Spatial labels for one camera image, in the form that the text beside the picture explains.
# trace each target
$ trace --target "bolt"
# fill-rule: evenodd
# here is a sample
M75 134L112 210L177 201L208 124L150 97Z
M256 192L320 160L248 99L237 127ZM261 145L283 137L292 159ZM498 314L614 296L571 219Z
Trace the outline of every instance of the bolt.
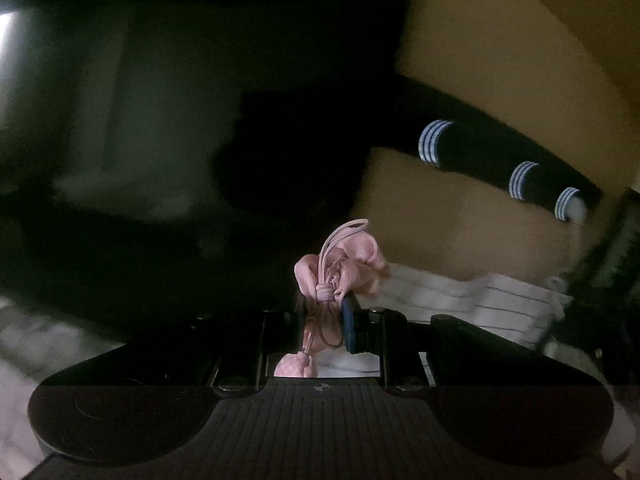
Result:
M424 381L420 377L406 376L396 381L396 388L403 392L417 392L424 388Z
M231 377L225 377L220 379L218 387L225 392L241 392L249 385L247 381L241 375L232 375Z

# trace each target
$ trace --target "white and blue stripe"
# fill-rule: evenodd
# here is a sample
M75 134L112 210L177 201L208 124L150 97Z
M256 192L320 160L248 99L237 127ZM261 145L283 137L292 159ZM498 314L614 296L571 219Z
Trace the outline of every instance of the white and blue stripe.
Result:
M517 198L518 200L524 200L522 196L522 189L524 187L524 179L527 176L527 173L532 168L535 168L538 165L537 162L531 162L527 160L521 164L516 166L516 169L511 173L511 178L509 179L509 194L512 198Z
M433 121L433 123L427 124L418 141L418 154L423 162L439 164L437 151L438 139L443 131L451 125L451 121L445 120Z
M578 192L580 192L579 189L576 189L575 187L568 187L560 193L558 200L556 200L556 209L554 211L558 220L566 220L566 207L572 197Z

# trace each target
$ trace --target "drawstring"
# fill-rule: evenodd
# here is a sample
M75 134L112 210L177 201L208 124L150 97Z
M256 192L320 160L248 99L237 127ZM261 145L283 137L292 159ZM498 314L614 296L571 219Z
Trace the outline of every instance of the drawstring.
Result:
M335 301L335 285L332 283L332 277L337 271L340 264L347 258L341 257L334 261L334 263L327 269L327 258L331 250L343 242L347 238L364 231L369 224L367 219L351 220L338 227L322 244L320 254L318 254L318 284L316 285L316 301L318 304L323 305L325 308L320 309L318 318L308 317L307 321L313 324L313 329L309 336L309 341L306 348L303 348L303 352L308 355L311 347L316 340L316 335L320 337L321 341L330 348L340 348L344 343L344 334L342 333L342 327L340 323L340 307ZM340 333L340 342L337 345L327 342L322 333L322 327L325 322L333 323L338 327Z

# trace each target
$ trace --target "pink scrunchie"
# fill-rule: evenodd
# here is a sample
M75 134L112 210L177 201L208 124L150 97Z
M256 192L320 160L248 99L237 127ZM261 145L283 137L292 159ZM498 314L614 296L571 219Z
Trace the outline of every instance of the pink scrunchie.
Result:
M338 227L320 254L307 254L294 273L305 297L306 324L303 351L285 355L276 366L276 377L316 377L313 354L342 345L340 308L352 290L375 294L388 276L388 263L378 243L364 232L368 220L354 220Z

